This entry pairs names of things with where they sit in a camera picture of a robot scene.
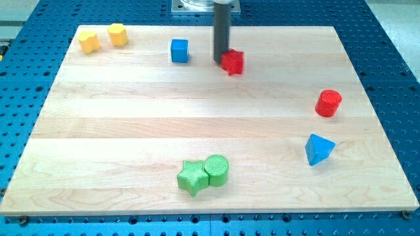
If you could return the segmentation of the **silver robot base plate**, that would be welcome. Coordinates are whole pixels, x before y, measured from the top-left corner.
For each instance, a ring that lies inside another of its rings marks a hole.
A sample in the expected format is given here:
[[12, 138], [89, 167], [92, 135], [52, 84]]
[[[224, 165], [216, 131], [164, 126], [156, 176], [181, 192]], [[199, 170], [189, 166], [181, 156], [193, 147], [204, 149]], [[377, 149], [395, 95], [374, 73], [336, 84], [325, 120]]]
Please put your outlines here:
[[232, 14], [241, 12], [239, 0], [171, 0], [171, 14], [176, 16], [213, 15], [215, 3], [230, 3]]

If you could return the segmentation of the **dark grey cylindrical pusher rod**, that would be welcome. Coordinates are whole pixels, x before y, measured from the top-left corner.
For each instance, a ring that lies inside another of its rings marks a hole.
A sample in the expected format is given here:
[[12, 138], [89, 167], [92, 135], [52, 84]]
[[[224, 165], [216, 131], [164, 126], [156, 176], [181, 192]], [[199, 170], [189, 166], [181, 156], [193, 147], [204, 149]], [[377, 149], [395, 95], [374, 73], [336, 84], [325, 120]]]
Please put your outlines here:
[[213, 59], [221, 63], [221, 56], [229, 49], [231, 2], [215, 2], [213, 20]]

